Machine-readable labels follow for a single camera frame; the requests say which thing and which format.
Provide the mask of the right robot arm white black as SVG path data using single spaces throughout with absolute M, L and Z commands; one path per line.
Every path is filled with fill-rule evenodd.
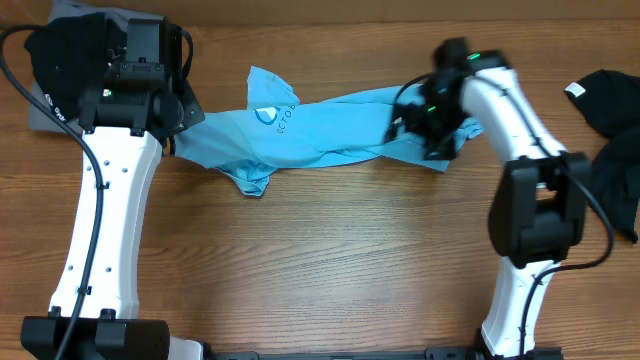
M 405 129 L 424 136 L 425 155 L 451 157 L 454 133 L 475 118 L 503 165 L 488 214 L 500 257 L 488 315 L 471 346 L 432 347 L 428 359 L 560 359 L 541 349 L 535 328 L 553 276 L 582 239 L 590 165 L 544 127 L 516 71 L 498 50 L 472 53 L 461 39 L 434 53 L 434 70 L 420 80 L 425 102 L 396 108 Z

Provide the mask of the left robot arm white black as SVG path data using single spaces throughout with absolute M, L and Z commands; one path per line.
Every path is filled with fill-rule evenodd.
M 179 86 L 114 80 L 82 96 L 84 173 L 66 268 L 47 315 L 28 316 L 22 346 L 37 359 L 205 359 L 206 344 L 139 317 L 138 256 L 150 185 L 183 117 Z

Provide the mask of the light blue t-shirt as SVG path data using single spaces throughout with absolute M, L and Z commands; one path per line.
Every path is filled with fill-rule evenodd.
M 395 97 L 402 104 L 422 101 L 417 86 L 392 86 L 304 104 L 278 75 L 252 67 L 246 108 L 205 114 L 176 135 L 176 155 L 224 173 L 244 195 L 255 197 L 279 169 L 343 166 L 383 156 L 446 171 L 448 161 L 424 159 L 424 141 L 415 134 L 401 132 L 384 142 Z

